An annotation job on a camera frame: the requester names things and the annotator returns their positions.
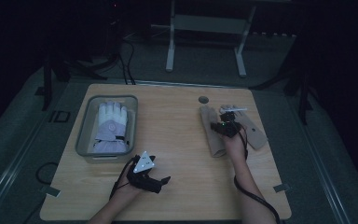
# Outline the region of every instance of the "forearm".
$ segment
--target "forearm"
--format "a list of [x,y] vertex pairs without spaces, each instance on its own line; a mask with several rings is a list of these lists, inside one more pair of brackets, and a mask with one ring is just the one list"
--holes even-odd
[[90,220],[89,224],[98,223],[98,224],[110,224],[115,219],[115,217],[127,207],[131,201],[139,194],[138,191],[135,193],[129,193],[128,191],[122,192],[122,189],[117,190],[109,202]]
[[[259,198],[263,198],[246,161],[233,163],[238,184],[245,190],[251,192]],[[275,217],[269,209],[239,191],[242,222],[243,223],[275,223]]]

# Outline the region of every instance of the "white object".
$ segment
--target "white object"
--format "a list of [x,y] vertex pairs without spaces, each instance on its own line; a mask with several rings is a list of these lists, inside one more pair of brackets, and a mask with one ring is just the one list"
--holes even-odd
[[245,111],[248,110],[248,108],[220,108],[220,113],[224,114],[226,112],[234,112],[234,111]]
[[149,155],[145,151],[142,154],[141,159],[139,159],[138,163],[136,164],[135,168],[133,169],[133,172],[139,173],[139,172],[151,169],[153,167],[155,167],[155,163],[153,163],[152,160],[150,160]]

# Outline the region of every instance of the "dark background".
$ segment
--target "dark background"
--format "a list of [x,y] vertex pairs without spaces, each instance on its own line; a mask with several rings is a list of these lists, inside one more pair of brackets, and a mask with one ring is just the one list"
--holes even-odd
[[[243,13],[238,9],[243,1],[232,1],[220,6],[219,11],[215,10],[218,1],[200,2],[209,2],[210,7],[200,9],[194,1],[183,0],[178,10],[203,10],[219,16],[227,13],[230,17]],[[246,2],[243,10],[252,3]],[[256,4],[251,32],[296,35],[285,64],[297,68],[295,78],[310,75],[310,86],[335,123],[358,170],[358,1]],[[110,52],[115,52],[125,26],[131,25],[148,38],[150,23],[169,24],[169,8],[167,0],[1,0],[0,116],[48,54],[58,49],[84,61],[91,55],[105,54],[99,37],[104,36],[109,22],[119,21],[110,30]]]

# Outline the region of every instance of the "gray tray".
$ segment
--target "gray tray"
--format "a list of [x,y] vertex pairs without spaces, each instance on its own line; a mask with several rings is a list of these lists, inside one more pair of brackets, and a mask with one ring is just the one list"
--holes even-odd
[[[119,102],[127,107],[128,121],[125,135],[127,150],[120,153],[95,153],[93,145],[95,143],[95,135],[98,132],[99,105],[109,100]],[[137,112],[138,99],[133,95],[99,95],[90,98],[76,141],[77,154],[83,156],[90,163],[124,162],[129,160],[132,157],[132,151],[135,146]]]

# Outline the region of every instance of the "gray floor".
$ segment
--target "gray floor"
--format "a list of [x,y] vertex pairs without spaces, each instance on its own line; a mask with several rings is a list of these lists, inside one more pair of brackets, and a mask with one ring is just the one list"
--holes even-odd
[[[246,88],[274,77],[294,40],[251,35],[242,54],[248,77],[242,78],[238,76],[232,48],[191,43],[191,38],[178,38],[174,69],[166,73],[167,39],[164,33],[159,34],[156,32],[148,43],[137,34],[127,38],[135,49],[131,73],[137,84],[167,82]],[[124,44],[122,54],[128,60],[131,46]],[[109,77],[106,83],[123,83],[119,65],[100,74]],[[45,223],[38,216],[44,199],[44,194],[39,192],[43,184],[34,174],[46,162],[59,162],[87,87],[95,82],[75,73],[69,83],[54,80],[53,102],[48,111],[42,112],[43,98],[34,96],[43,83],[43,73],[39,70],[2,116],[0,178],[5,171],[18,172],[13,174],[15,178],[1,179],[8,186],[0,185],[0,223],[25,223],[27,217],[27,223]],[[293,214],[285,223],[358,223],[358,174],[334,125],[311,97],[313,110],[307,113],[308,125],[302,125],[296,114],[298,96],[282,93],[285,82],[253,91],[282,182],[291,187],[286,193]],[[66,123],[49,121],[53,111],[70,112],[71,116]],[[22,158],[22,163],[11,163],[16,157]],[[41,175],[49,180],[54,171],[49,166]]]

